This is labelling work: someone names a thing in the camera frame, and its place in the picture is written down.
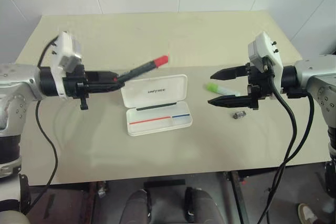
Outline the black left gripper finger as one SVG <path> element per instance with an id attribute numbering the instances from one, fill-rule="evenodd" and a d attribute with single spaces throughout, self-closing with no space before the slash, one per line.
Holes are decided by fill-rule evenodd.
<path id="1" fill-rule="evenodd" d="M 115 82 L 118 74 L 111 71 L 86 71 L 88 82 L 110 83 Z"/>
<path id="2" fill-rule="evenodd" d="M 124 87 L 124 82 L 88 82 L 87 92 L 88 93 L 107 93 L 113 92 Z"/>

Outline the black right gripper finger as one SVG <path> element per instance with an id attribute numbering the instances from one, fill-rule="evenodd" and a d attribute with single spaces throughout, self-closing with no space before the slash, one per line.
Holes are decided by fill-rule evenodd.
<path id="1" fill-rule="evenodd" d="M 210 79 L 214 80 L 232 80 L 238 77 L 247 76 L 247 67 L 246 66 L 238 66 L 231 67 L 217 71 L 213 75 L 211 75 Z"/>
<path id="2" fill-rule="evenodd" d="M 207 101 L 208 104 L 224 108 L 251 108 L 253 102 L 249 96 L 222 95 Z"/>

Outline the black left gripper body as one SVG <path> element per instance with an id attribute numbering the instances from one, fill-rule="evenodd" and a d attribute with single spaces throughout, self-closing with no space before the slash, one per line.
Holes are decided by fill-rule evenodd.
<path id="1" fill-rule="evenodd" d="M 79 99 L 81 110 L 88 109 L 86 101 L 86 99 L 89 98 L 87 82 L 84 65 L 77 65 L 73 72 L 67 72 L 64 77 L 66 95 L 73 99 Z"/>

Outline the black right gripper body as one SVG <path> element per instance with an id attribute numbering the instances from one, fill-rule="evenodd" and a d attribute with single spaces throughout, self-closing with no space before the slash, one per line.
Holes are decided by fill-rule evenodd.
<path id="1" fill-rule="evenodd" d="M 272 94 L 272 88 L 269 84 L 269 80 L 273 80 L 274 69 L 271 62 L 263 62 L 261 69 L 263 72 L 257 69 L 256 66 L 252 66 L 250 63 L 245 65 L 246 74 L 248 78 L 248 103 L 247 107 L 253 110 L 259 109 L 259 100 L 264 100 Z"/>

